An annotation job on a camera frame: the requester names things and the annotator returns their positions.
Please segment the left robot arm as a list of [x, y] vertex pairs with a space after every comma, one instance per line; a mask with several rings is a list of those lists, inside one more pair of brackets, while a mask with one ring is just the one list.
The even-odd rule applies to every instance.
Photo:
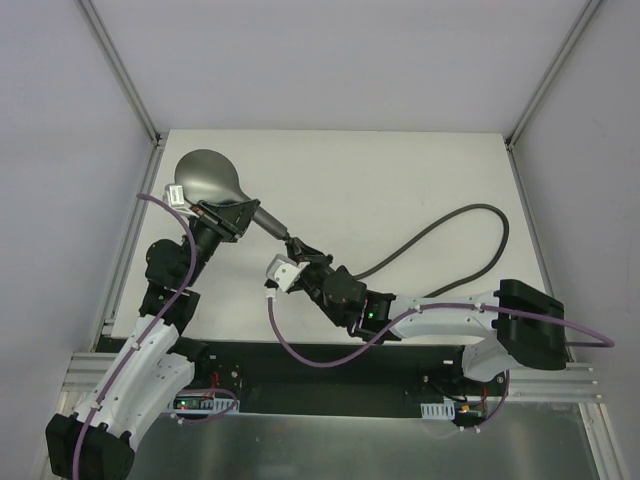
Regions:
[[210, 390], [207, 348], [183, 335], [200, 300], [191, 287], [218, 246], [237, 242], [259, 208], [256, 200], [187, 207], [138, 197], [165, 210], [184, 235], [180, 243], [151, 245], [132, 333], [85, 399], [46, 426], [51, 471], [64, 479], [126, 478], [143, 437], [180, 392]]

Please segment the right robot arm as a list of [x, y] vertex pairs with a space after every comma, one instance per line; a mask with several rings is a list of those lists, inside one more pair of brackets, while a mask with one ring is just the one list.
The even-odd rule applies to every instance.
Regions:
[[568, 361], [561, 302], [514, 279], [485, 293], [426, 298], [369, 289], [332, 257], [297, 238], [266, 271], [283, 292], [304, 292], [337, 327], [373, 344], [418, 337], [470, 338], [450, 369], [452, 387], [473, 394], [485, 382], [522, 366], [559, 371]]

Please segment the grey shower head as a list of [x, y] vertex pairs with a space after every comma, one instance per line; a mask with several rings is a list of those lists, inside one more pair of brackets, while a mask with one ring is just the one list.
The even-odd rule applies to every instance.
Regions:
[[[191, 208], [200, 201], [226, 204], [257, 199], [243, 192], [232, 162], [223, 154], [209, 149], [185, 154], [175, 168], [174, 180], [183, 186], [184, 196]], [[257, 224], [276, 240], [286, 241], [290, 238], [287, 227], [268, 213], [261, 201], [251, 223]]]

